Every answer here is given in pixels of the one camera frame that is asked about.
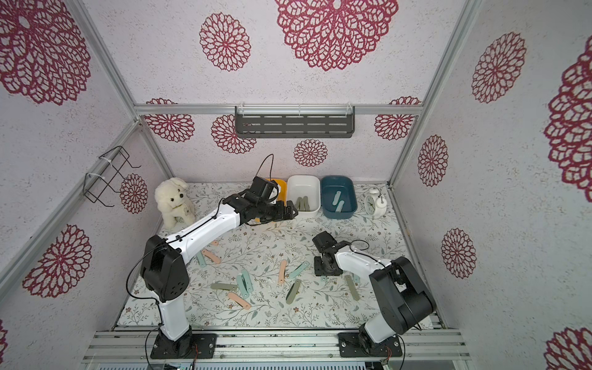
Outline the dark teal storage box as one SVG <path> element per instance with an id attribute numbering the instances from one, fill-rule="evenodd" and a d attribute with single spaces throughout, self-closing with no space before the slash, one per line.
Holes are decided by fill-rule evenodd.
<path id="1" fill-rule="evenodd" d="M 354 183 L 345 176 L 323 177 L 321 199 L 323 215 L 328 219 L 350 219 L 358 209 Z"/>

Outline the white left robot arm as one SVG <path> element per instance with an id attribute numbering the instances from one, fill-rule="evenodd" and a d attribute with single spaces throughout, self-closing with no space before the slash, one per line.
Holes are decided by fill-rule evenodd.
<path id="1" fill-rule="evenodd" d="M 278 199 L 279 185 L 274 180 L 256 176 L 249 188 L 221 199 L 214 211 L 187 228 L 146 242 L 140 277 L 158 301 L 160 334 L 177 342 L 191 332 L 183 302 L 190 283 L 187 265 L 211 242 L 243 224 L 293 220 L 298 209 L 293 202 Z"/>

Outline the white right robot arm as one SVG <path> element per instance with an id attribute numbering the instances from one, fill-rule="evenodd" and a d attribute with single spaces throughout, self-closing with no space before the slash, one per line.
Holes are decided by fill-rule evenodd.
<path id="1" fill-rule="evenodd" d="M 373 257 L 349 241 L 338 242 L 326 231 L 312 241 L 319 252 L 314 258 L 317 276 L 350 272 L 372 287 L 379 314 L 359 329 L 360 344 L 371 348 L 395 335 L 403 335 L 436 311 L 431 291 L 408 258 Z"/>

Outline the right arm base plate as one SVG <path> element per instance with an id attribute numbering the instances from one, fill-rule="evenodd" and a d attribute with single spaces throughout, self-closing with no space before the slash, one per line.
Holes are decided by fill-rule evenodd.
<path id="1" fill-rule="evenodd" d="M 402 344 L 396 336 L 376 343 L 367 334 L 360 332 L 339 332 L 339 352 L 342 358 L 403 356 Z"/>

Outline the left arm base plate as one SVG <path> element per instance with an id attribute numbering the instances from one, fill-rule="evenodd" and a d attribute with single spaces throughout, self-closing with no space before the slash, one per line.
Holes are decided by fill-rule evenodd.
<path id="1" fill-rule="evenodd" d="M 160 332 L 150 359 L 212 359 L 216 345 L 216 334 L 187 332 L 177 341 L 172 341 Z"/>

